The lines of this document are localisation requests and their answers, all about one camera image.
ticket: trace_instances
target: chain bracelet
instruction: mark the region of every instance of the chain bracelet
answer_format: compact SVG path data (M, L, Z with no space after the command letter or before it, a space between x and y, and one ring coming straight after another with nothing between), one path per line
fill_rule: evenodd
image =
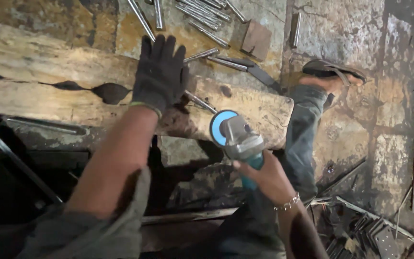
M298 201L300 200L300 197L299 197L299 192L296 192L296 196L295 197L293 197L289 202L287 202L287 203L285 203L285 204L283 204L283 205L280 205L279 207L277 207L277 206L274 206L274 210L275 211L280 211L280 210L284 210L284 211L287 211L287 207L289 208L289 209L291 209L292 208L292 205L294 205L294 204L296 204L296 203L298 203Z

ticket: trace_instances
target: sandal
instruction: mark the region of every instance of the sandal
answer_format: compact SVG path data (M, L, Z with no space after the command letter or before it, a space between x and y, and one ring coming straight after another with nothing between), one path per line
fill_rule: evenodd
M314 59L307 62L303 66L303 73L313 75L316 77L333 77L339 76L345 86L350 86L352 83L348 80L344 73L349 73L362 80L363 84L367 82L367 77L357 69L336 65L324 61L322 59Z

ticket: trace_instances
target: grinder handle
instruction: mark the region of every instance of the grinder handle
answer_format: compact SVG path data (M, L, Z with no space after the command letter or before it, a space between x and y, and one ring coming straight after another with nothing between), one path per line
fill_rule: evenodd
M263 164L265 163L263 159L263 152L260 152L254 156L251 156L245 160L249 166L251 166L255 170L260 170L263 167ZM257 188L257 184L247 176L244 176L241 174L241 180L242 180L242 186L244 188L255 190Z

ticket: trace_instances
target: black work glove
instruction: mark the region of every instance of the black work glove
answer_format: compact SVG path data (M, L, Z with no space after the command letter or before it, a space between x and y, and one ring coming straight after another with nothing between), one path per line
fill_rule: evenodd
M145 105L153 109L159 118L167 107L180 99L188 83L190 71L183 65L186 48L181 45L174 55L175 41L174 36L169 36L166 41L159 34L151 46L148 36L142 38L142 52L130 105Z

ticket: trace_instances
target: foot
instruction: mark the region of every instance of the foot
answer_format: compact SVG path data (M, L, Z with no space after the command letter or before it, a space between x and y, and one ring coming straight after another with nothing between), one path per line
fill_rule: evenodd
M350 73L344 73L344 75L348 78L349 82L351 82L352 85L361 86L363 84L362 79L359 79ZM298 80L298 83L319 86L323 88L327 92L327 94L331 94L344 86L343 80L339 76L315 77L310 75L304 75L302 78Z

